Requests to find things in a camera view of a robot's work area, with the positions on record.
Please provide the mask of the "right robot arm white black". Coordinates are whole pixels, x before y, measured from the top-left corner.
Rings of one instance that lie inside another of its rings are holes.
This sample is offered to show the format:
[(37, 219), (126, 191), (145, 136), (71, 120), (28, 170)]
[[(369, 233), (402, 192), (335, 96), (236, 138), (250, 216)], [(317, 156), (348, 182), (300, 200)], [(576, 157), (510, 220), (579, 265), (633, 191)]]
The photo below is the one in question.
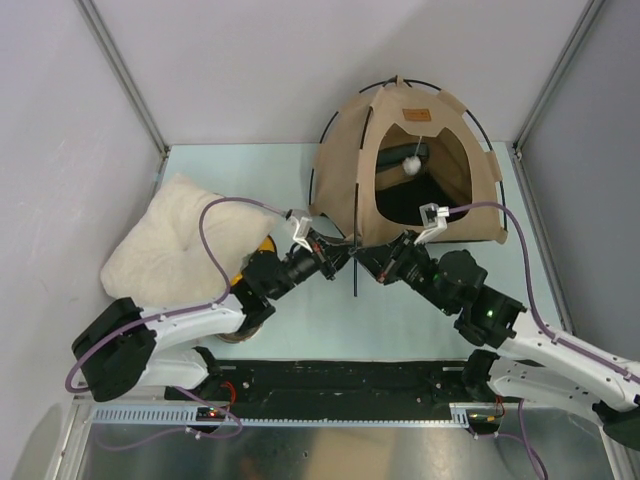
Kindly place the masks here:
[(454, 328), (477, 348), (461, 378), (469, 398), (483, 401), (495, 393), (551, 404), (638, 449), (638, 362), (554, 328), (533, 305), (487, 285), (487, 271), (466, 249), (435, 259), (406, 232), (353, 254), (378, 283), (402, 281), (455, 318)]

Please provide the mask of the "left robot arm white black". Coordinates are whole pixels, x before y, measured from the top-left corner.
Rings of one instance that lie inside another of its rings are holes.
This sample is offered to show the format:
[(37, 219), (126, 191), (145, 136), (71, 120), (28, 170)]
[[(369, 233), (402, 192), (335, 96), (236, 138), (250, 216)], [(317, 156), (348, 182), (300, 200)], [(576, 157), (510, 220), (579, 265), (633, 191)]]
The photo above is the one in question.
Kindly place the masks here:
[(222, 300), (156, 309), (139, 307), (129, 297), (113, 301), (72, 344), (72, 371), (85, 380), (80, 392), (97, 402), (147, 386), (214, 397), (222, 376), (213, 355), (194, 341), (215, 335), (246, 339), (274, 314), (273, 301), (315, 274), (334, 279), (350, 258), (350, 246), (339, 239), (310, 231), (306, 241), (283, 257), (254, 252)]

